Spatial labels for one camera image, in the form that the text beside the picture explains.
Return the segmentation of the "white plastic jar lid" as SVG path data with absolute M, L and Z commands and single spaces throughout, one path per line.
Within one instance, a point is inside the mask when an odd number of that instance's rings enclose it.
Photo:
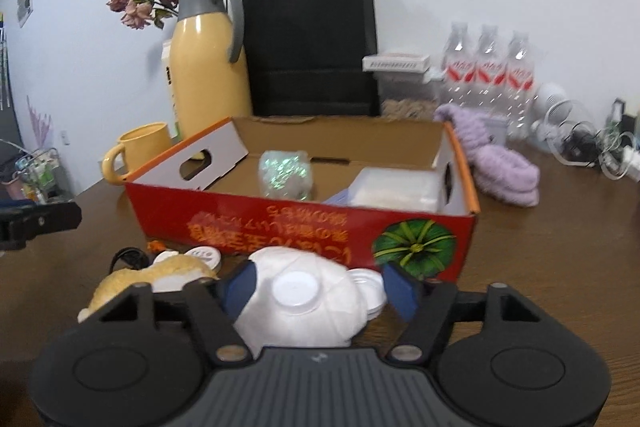
M 348 274 L 359 288 L 366 303 L 368 320 L 376 319 L 382 313 L 387 301 L 382 275 L 370 269 L 351 269 Z

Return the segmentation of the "white round charger disc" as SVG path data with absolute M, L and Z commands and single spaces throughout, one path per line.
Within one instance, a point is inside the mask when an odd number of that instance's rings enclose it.
M 198 246 L 189 249 L 186 256 L 198 258 L 204 262 L 212 271 L 218 271 L 221 266 L 221 253 L 212 246 Z

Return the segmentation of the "white yellow plush toy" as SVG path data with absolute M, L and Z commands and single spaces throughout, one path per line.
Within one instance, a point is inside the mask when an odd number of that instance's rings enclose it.
M 180 254 L 178 251 L 163 251 L 149 268 L 121 269 L 107 275 L 94 291 L 88 307 L 78 313 L 77 321 L 79 323 L 85 321 L 91 314 L 134 284 L 149 284 L 154 293 L 171 293 L 171 291 L 181 291 L 187 283 L 202 277 L 217 280 L 218 271 L 212 271 L 198 258 Z

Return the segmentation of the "iridescent plastic item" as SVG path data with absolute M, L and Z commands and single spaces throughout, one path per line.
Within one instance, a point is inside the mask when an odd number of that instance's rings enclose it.
M 311 200 L 314 178 L 307 153 L 266 150 L 258 161 L 258 186 L 265 198 Z

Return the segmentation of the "red orange cardboard box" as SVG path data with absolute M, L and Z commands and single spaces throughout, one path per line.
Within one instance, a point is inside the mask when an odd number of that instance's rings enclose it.
M 265 198 L 267 150 L 304 152 L 307 202 Z M 433 211 L 349 207 L 336 196 L 364 168 L 436 176 Z M 154 239 L 248 255 L 268 246 L 311 251 L 349 268 L 403 263 L 416 277 L 453 282 L 480 204 L 449 124 L 371 117 L 227 118 L 166 150 L 127 180 L 142 231 Z

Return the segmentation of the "purple fluffy headband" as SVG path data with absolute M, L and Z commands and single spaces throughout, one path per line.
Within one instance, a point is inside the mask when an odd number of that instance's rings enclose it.
M 492 142 L 480 114 L 444 104 L 435 109 L 434 121 L 449 122 L 454 128 L 482 193 L 513 206 L 538 205 L 539 168 L 515 150 Z

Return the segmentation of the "clear seed container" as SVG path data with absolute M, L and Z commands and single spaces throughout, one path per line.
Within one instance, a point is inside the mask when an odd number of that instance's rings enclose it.
M 429 72 L 375 72 L 378 83 L 380 112 L 393 119 L 433 119 L 439 106 L 440 78 L 433 79 Z

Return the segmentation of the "yellow thermos jug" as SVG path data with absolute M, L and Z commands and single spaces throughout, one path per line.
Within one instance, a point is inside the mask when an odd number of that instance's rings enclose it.
M 253 114 L 243 43 L 242 0 L 178 0 L 169 74 L 181 138 Z

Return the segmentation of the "left water bottle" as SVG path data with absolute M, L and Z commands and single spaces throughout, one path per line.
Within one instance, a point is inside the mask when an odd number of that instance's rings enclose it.
M 444 72 L 442 99 L 445 103 L 464 105 L 468 101 L 475 72 L 467 23 L 451 24 L 450 34 L 442 54 L 442 71 Z

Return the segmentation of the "water bottle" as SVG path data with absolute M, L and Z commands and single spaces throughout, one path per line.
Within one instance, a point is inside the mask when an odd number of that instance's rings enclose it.
M 521 140 L 526 135 L 526 118 L 533 98 L 535 64 L 526 32 L 514 31 L 506 52 L 504 94 L 508 102 L 508 135 Z
M 475 72 L 467 23 L 451 24 L 450 34 L 442 54 L 442 71 L 444 72 L 442 99 L 445 103 L 464 105 L 468 101 Z
M 474 84 L 476 103 L 482 109 L 494 109 L 506 77 L 506 63 L 498 47 L 498 27 L 484 25 L 475 52 Z

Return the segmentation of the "white flat box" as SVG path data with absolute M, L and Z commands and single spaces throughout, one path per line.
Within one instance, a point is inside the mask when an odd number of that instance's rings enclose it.
M 408 72 L 424 74 L 431 65 L 429 55 L 416 54 L 375 54 L 362 59 L 363 72 Z

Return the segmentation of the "milk carton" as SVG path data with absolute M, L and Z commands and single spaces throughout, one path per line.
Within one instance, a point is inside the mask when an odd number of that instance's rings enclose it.
M 169 40 L 166 40 L 163 42 L 162 55 L 160 56 L 160 59 L 162 60 L 162 69 L 163 69 L 166 84 L 168 87 L 172 115 L 174 115 L 175 137 L 177 139 L 180 139 L 181 133 L 180 133 L 178 114 L 176 109 L 174 85 L 172 84 L 172 78 L 171 78 L 171 72 L 170 72 L 170 41 Z

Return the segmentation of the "middle water bottle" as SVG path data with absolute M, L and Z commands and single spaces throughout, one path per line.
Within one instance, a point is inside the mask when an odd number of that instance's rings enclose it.
M 506 63 L 498 47 L 498 27 L 484 25 L 475 52 L 474 84 L 476 103 L 482 109 L 494 109 L 506 77 Z

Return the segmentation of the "right water bottle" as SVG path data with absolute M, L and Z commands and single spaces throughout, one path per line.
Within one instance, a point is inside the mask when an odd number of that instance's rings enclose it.
M 506 52 L 504 94 L 508 102 L 508 135 L 521 140 L 526 135 L 526 118 L 533 98 L 535 64 L 526 32 L 514 31 Z

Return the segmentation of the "black paper shopping bag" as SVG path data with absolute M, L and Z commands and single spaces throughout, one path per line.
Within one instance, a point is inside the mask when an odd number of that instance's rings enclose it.
M 363 57 L 378 52 L 374 0 L 243 0 L 253 112 L 376 116 L 378 85 Z

